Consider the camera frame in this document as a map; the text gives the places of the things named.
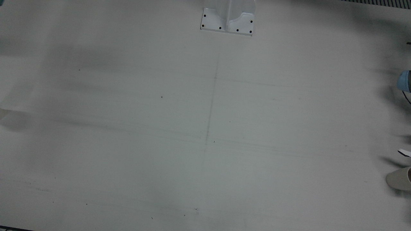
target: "white object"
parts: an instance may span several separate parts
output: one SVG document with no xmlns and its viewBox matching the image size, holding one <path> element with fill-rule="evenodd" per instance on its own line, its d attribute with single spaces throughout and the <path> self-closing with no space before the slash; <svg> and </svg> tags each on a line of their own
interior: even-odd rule
<svg viewBox="0 0 411 231">
<path fill-rule="evenodd" d="M 254 0 L 206 0 L 200 28 L 252 36 L 254 12 Z"/>
<path fill-rule="evenodd" d="M 405 156 L 405 157 L 411 157 L 411 152 L 409 152 L 409 151 L 407 151 L 407 150 L 398 149 L 398 152 L 399 152 L 401 155 Z"/>
<path fill-rule="evenodd" d="M 387 175 L 386 181 L 390 187 L 399 190 L 411 191 L 411 167 L 394 171 Z"/>
</svg>

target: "black cable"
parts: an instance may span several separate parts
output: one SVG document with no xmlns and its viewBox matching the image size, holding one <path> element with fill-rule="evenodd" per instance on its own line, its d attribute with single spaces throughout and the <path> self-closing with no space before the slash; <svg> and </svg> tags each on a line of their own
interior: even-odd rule
<svg viewBox="0 0 411 231">
<path fill-rule="evenodd" d="M 405 99 L 411 104 L 411 102 L 409 101 L 409 99 L 407 98 L 407 96 L 405 95 L 405 92 L 402 91 L 402 94 L 404 95 Z"/>
</svg>

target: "dark edge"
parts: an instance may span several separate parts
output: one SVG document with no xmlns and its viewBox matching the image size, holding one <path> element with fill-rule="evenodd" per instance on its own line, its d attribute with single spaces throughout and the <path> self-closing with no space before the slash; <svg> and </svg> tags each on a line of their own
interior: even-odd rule
<svg viewBox="0 0 411 231">
<path fill-rule="evenodd" d="M 33 230 L 28 230 L 28 229 L 19 229 L 19 228 L 13 228 L 13 227 L 7 227 L 7 226 L 2 226 L 0 225 L 0 229 L 5 229 L 5 230 L 12 230 L 12 231 L 33 231 Z"/>
</svg>

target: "white table surface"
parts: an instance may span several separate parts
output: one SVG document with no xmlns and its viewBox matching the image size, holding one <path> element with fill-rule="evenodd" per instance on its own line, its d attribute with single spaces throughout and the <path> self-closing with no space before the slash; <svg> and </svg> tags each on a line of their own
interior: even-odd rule
<svg viewBox="0 0 411 231">
<path fill-rule="evenodd" d="M 258 0 L 252 37 L 201 0 L 0 7 L 0 225 L 409 230 L 411 11 Z"/>
</svg>

